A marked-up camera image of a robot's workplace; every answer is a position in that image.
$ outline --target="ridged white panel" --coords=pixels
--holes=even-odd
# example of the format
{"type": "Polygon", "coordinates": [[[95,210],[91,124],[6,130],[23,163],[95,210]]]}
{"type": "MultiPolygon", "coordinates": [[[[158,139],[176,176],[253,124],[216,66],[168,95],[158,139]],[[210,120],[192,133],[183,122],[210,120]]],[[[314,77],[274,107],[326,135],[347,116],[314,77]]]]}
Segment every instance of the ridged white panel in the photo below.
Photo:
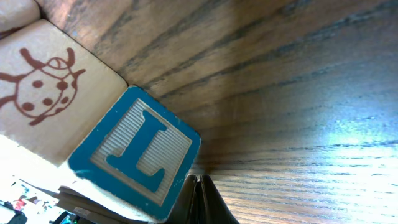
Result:
{"type": "Polygon", "coordinates": [[[127,184],[143,196],[158,205],[162,205],[191,143],[191,139],[187,138],[186,135],[163,119],[142,100],[138,99],[107,135],[101,145],[93,153],[90,160],[99,168],[127,184]],[[164,178],[159,188],[154,193],[106,162],[106,158],[111,154],[115,156],[122,155],[145,121],[142,115],[144,110],[148,111],[167,127],[166,131],[157,132],[136,164],[137,169],[147,175],[154,175],[159,169],[165,169],[164,178]]]}

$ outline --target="blue square frame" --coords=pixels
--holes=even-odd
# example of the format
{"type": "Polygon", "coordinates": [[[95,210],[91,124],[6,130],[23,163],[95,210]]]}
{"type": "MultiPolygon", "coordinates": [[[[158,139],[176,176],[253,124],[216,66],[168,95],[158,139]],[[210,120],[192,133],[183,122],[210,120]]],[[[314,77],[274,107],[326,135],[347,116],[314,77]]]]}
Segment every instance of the blue square frame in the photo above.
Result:
{"type": "Polygon", "coordinates": [[[90,180],[102,189],[111,192],[113,195],[141,209],[157,220],[166,220],[181,191],[186,174],[193,163],[200,144],[200,136],[195,130],[178,119],[171,111],[153,99],[144,90],[138,86],[130,86],[86,139],[77,147],[70,156],[68,163],[77,176],[90,180]],[[157,205],[90,161],[90,157],[103,142],[106,135],[111,132],[125,112],[138,98],[192,140],[191,146],[183,158],[181,166],[178,168],[162,206],[157,205]],[[81,170],[88,170],[89,172],[79,172],[81,170]]]}

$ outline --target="ladybug drawing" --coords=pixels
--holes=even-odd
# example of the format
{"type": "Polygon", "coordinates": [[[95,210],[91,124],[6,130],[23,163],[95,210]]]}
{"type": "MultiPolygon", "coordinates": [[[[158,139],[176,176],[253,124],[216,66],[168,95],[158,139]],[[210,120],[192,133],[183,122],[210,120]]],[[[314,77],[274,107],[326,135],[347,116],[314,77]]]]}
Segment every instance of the ladybug drawing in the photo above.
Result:
{"type": "Polygon", "coordinates": [[[46,63],[33,59],[26,48],[19,52],[33,70],[22,75],[0,72],[0,80],[16,86],[13,95],[0,98],[0,109],[13,102],[19,112],[33,119],[29,124],[34,126],[70,105],[78,90],[77,79],[86,70],[72,72],[71,67],[75,64],[72,48],[67,48],[68,60],[53,57],[46,63]]]}

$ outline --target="brown tabletop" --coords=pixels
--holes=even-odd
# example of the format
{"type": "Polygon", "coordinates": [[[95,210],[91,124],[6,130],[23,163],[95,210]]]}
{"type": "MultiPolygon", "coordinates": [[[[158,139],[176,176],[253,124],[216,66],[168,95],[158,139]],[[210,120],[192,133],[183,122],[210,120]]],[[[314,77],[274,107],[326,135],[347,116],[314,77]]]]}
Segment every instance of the brown tabletop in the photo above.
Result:
{"type": "Polygon", "coordinates": [[[398,223],[398,1],[53,1],[203,138],[240,223],[398,223]]]}

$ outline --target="blue object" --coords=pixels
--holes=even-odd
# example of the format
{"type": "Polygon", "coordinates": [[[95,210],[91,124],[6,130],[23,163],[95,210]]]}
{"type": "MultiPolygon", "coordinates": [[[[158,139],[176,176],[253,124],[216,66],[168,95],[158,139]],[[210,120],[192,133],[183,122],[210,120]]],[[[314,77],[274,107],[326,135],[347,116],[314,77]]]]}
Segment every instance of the blue object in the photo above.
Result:
{"type": "MultiPolygon", "coordinates": [[[[160,140],[157,140],[158,142],[164,142],[162,144],[156,143],[156,146],[158,148],[159,145],[165,146],[161,148],[162,152],[159,153],[159,157],[166,158],[166,156],[170,156],[169,154],[176,153],[170,152],[173,148],[173,144],[176,144],[175,139],[159,139],[160,140]]],[[[137,86],[130,86],[106,113],[104,118],[95,126],[87,138],[77,147],[69,158],[68,163],[77,176],[90,180],[98,187],[111,192],[113,195],[127,201],[139,210],[155,217],[157,220],[165,220],[180,193],[185,176],[193,163],[200,143],[200,136],[191,127],[179,120],[173,113],[149,96],[144,90],[137,86]],[[134,137],[132,137],[131,142],[128,143],[123,153],[119,157],[108,155],[106,157],[106,162],[111,167],[114,167],[115,172],[122,173],[126,178],[134,180],[147,190],[150,190],[150,192],[156,192],[160,183],[165,179],[166,167],[162,167],[155,172],[154,175],[147,175],[137,168],[137,163],[143,153],[148,150],[148,145],[156,143],[154,143],[154,139],[157,133],[159,134],[160,132],[170,129],[178,130],[174,131],[172,136],[175,136],[176,133],[181,133],[183,137],[178,136],[178,138],[189,139],[190,144],[187,144],[186,154],[185,156],[182,155],[180,166],[170,185],[167,185],[169,189],[164,200],[161,202],[155,202],[144,196],[139,189],[135,189],[125,182],[120,181],[115,175],[106,172],[91,159],[96,150],[98,150],[106,138],[109,137],[109,134],[114,131],[114,127],[119,125],[121,119],[125,119],[127,112],[131,111],[133,105],[138,101],[143,102],[143,105],[148,107],[144,108],[142,111],[141,117],[144,118],[144,122],[141,124],[141,127],[139,127],[134,137]]]]}

